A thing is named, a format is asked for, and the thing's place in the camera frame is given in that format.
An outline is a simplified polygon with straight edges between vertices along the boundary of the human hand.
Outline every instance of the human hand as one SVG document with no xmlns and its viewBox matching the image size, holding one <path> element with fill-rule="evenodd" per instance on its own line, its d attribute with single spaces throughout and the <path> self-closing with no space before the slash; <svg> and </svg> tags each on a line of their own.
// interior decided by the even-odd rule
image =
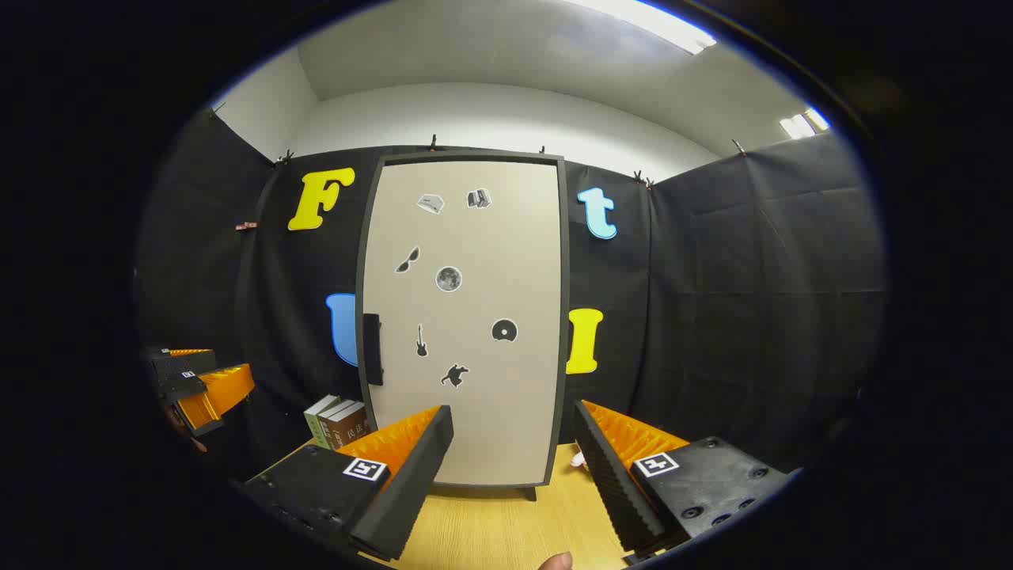
<svg viewBox="0 0 1013 570">
<path fill-rule="evenodd" d="M 570 570 L 573 568 L 573 556 L 564 552 L 555 556 L 550 556 L 548 560 L 538 567 L 538 570 Z"/>
</svg>

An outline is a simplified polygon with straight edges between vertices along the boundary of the orange foam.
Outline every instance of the orange foam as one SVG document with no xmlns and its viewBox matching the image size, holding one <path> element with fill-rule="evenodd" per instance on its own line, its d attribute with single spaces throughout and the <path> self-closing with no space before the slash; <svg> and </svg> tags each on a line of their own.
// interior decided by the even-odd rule
<svg viewBox="0 0 1013 570">
<path fill-rule="evenodd" d="M 397 472 L 404 466 L 408 455 L 415 449 L 418 438 L 422 436 L 422 432 L 428 427 L 439 410 L 439 406 L 434 406 L 424 412 L 408 416 L 381 430 L 365 435 L 337 452 L 354 458 L 387 464 L 390 478 L 380 489 L 380 492 L 383 493 L 390 482 L 394 480 Z"/>
<path fill-rule="evenodd" d="M 690 442 L 619 412 L 581 400 L 626 471 L 633 462 Z"/>
</svg>

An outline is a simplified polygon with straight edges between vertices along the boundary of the table surface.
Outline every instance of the table surface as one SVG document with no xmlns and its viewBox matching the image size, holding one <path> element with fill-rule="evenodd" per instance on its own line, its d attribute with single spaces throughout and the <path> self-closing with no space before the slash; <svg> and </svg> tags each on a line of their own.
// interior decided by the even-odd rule
<svg viewBox="0 0 1013 570">
<path fill-rule="evenodd" d="M 434 489 L 400 559 L 360 556 L 405 570 L 537 570 L 546 558 L 569 551 L 580 570 L 625 568 L 622 557 L 629 553 L 591 476 L 569 465 L 577 451 L 575 443 L 556 449 L 552 481 L 537 488 L 536 502 L 519 489 Z"/>
</svg>

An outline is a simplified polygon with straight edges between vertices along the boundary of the brown book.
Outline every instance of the brown book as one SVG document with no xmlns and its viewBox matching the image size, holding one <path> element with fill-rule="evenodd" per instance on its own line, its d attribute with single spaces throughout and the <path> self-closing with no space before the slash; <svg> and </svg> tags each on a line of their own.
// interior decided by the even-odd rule
<svg viewBox="0 0 1013 570">
<path fill-rule="evenodd" d="M 353 400 L 345 400 L 340 404 L 338 404 L 337 406 L 334 406 L 329 410 L 324 410 L 323 412 L 317 414 L 317 423 L 319 423 L 320 425 L 320 432 L 323 433 L 323 438 L 325 442 L 325 445 L 321 445 L 321 447 L 326 446 L 328 450 L 334 449 L 334 437 L 330 433 L 330 424 L 324 422 L 323 419 L 330 416 L 331 414 L 336 414 L 342 410 L 347 409 L 355 403 L 356 402 Z"/>
<path fill-rule="evenodd" d="M 331 450 L 337 451 L 360 437 L 370 433 L 366 421 L 366 405 L 355 402 L 350 406 L 320 418 L 325 431 L 330 435 Z"/>
</svg>

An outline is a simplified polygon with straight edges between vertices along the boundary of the green book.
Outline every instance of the green book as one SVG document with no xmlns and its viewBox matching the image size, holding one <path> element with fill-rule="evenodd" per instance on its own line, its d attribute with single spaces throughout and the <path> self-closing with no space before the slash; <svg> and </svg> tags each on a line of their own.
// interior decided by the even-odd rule
<svg viewBox="0 0 1013 570">
<path fill-rule="evenodd" d="M 340 402 L 340 396 L 326 396 L 303 412 L 303 415 L 306 417 L 306 425 L 310 427 L 310 433 L 313 434 L 313 441 L 321 447 L 329 447 L 329 445 L 327 444 L 327 438 L 324 437 L 323 430 L 320 428 L 318 414 L 330 410 Z"/>
</svg>

